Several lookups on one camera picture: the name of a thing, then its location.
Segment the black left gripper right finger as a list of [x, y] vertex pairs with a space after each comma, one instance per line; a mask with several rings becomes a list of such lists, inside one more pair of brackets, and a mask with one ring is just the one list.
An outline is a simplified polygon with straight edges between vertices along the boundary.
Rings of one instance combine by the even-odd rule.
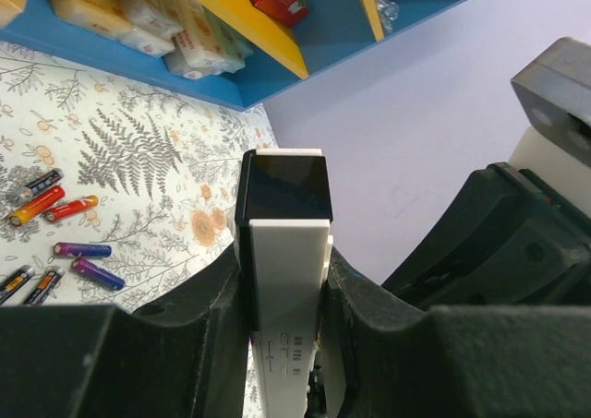
[[590, 311], [419, 310], [333, 252], [320, 321], [331, 417], [586, 417]]

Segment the white slim remote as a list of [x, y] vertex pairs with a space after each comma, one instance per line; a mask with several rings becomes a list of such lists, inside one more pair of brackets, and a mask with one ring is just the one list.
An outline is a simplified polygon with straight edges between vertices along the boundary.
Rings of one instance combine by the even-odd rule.
[[320, 149], [252, 149], [242, 159], [235, 251], [265, 417], [302, 417], [333, 238]]

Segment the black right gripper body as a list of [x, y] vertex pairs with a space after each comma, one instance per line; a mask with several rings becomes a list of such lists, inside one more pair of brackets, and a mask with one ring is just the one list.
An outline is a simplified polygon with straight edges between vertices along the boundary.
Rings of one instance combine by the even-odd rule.
[[492, 163], [382, 286], [413, 306], [588, 306], [590, 218], [531, 170]]

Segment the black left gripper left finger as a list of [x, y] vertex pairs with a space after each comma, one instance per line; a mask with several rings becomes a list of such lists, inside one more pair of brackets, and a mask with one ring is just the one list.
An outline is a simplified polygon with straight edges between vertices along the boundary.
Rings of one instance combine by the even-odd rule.
[[128, 313], [114, 305], [5, 307], [5, 417], [239, 417], [248, 331], [233, 248]]

